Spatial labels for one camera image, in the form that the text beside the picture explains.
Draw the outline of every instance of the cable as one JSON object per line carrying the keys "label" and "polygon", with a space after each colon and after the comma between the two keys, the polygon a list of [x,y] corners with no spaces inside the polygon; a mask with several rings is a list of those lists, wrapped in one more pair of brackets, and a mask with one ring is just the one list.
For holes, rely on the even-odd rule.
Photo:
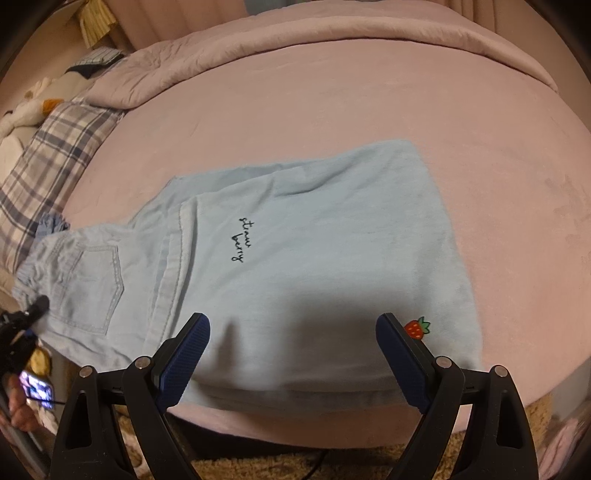
{"label": "cable", "polygon": [[312,478],[312,475],[314,475],[316,473],[316,471],[320,468],[320,466],[322,465],[322,462],[324,462],[324,459],[326,458],[326,455],[328,454],[328,450],[322,450],[322,453],[320,454],[320,456],[318,457],[318,460],[316,460],[316,463],[314,464],[314,466],[312,467],[312,470],[310,470],[307,474],[305,474],[301,480],[310,480],[310,478]]}
{"label": "cable", "polygon": [[40,398],[33,398],[33,397],[29,397],[29,396],[27,396],[27,398],[28,398],[29,400],[33,400],[33,401],[36,401],[36,402],[39,402],[39,403],[53,403],[54,405],[65,405],[65,404],[66,404],[66,402],[64,402],[64,401],[57,401],[57,400],[42,400],[42,399],[40,399]]}

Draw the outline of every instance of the black clamp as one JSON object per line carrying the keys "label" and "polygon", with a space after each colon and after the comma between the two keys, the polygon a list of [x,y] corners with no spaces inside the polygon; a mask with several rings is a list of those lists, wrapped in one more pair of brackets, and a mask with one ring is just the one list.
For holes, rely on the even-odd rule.
{"label": "black clamp", "polygon": [[51,464],[54,480],[135,480],[115,405],[127,405],[139,445],[156,479],[200,480],[164,418],[176,405],[209,341],[207,317],[195,313],[153,358],[97,373],[83,367],[61,417]]}
{"label": "black clamp", "polygon": [[385,313],[376,339],[407,402],[423,414],[387,480],[431,480],[452,434],[460,405],[472,405],[466,436],[450,480],[537,480],[534,441],[508,370],[459,368],[435,358]]}

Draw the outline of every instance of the smartphone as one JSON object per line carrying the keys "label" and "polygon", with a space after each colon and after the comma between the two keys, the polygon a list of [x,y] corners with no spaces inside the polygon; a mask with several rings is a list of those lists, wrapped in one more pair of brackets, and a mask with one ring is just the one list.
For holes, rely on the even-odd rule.
{"label": "smartphone", "polygon": [[53,387],[48,381],[42,380],[26,370],[22,371],[20,379],[27,397],[41,400],[40,403],[44,408],[53,409]]}

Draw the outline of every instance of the pink comforter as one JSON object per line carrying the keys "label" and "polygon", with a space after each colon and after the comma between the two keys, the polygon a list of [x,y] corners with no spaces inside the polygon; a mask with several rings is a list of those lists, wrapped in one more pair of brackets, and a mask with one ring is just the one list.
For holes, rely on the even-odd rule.
{"label": "pink comforter", "polygon": [[[410,0],[296,5],[139,51],[90,98],[139,107],[70,198],[73,227],[125,221],[171,176],[404,138],[449,211],[486,366],[506,365],[529,403],[591,354],[591,135],[533,59],[454,12]],[[176,413],[322,447],[400,442],[418,420],[406,405],[303,419]]]}

